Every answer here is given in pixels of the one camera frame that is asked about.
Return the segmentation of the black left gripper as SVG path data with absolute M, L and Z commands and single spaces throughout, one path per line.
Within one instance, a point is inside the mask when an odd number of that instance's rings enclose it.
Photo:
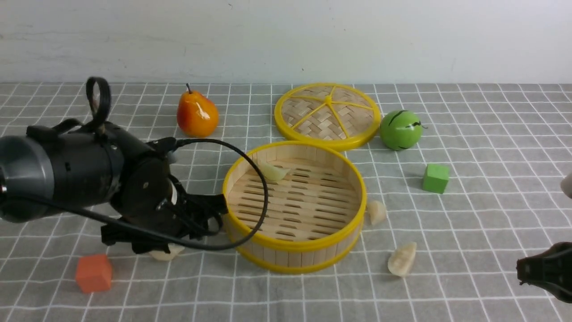
M 110 205 L 120 224 L 101 227 L 101 241 L 108 246 L 131 243 L 134 254 L 151 251 L 170 254 L 169 243 L 153 240 L 142 229 L 173 238 L 200 240 L 223 227 L 226 199 L 219 195 L 193 195 L 170 172 L 171 156 L 193 139 L 164 137 L 144 142 L 131 139 L 121 145 L 124 158 L 120 189 Z

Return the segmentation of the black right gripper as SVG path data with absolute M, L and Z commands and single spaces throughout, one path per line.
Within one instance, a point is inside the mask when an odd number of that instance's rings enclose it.
M 572 303 L 572 243 L 558 242 L 541 254 L 519 259 L 516 264 L 520 285 L 529 284 Z

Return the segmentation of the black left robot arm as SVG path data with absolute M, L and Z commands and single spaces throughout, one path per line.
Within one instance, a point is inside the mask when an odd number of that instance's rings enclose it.
M 1 186 L 89 208 L 108 203 L 129 223 L 176 238 L 213 236 L 225 196 L 188 194 L 170 172 L 176 139 L 142 141 L 111 122 L 102 136 L 85 130 L 29 126 L 25 136 L 1 138 Z

